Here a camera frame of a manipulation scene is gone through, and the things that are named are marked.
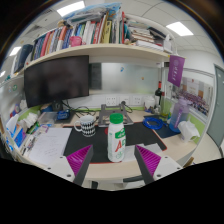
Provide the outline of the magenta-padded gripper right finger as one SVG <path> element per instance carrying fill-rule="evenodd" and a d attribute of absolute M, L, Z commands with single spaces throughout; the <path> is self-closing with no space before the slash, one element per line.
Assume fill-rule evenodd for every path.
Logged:
<path fill-rule="evenodd" d="M 182 169 L 171 157 L 167 155 L 161 157 L 139 145 L 135 146 L 134 155 L 145 184 L 160 180 Z"/>

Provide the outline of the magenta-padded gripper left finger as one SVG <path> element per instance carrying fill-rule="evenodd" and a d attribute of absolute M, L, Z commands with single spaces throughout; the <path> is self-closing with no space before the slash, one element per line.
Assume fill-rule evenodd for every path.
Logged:
<path fill-rule="evenodd" d="M 93 157 L 93 146 L 88 145 L 69 156 L 60 156 L 45 170 L 78 186 L 83 184 L 89 163 Z"/>

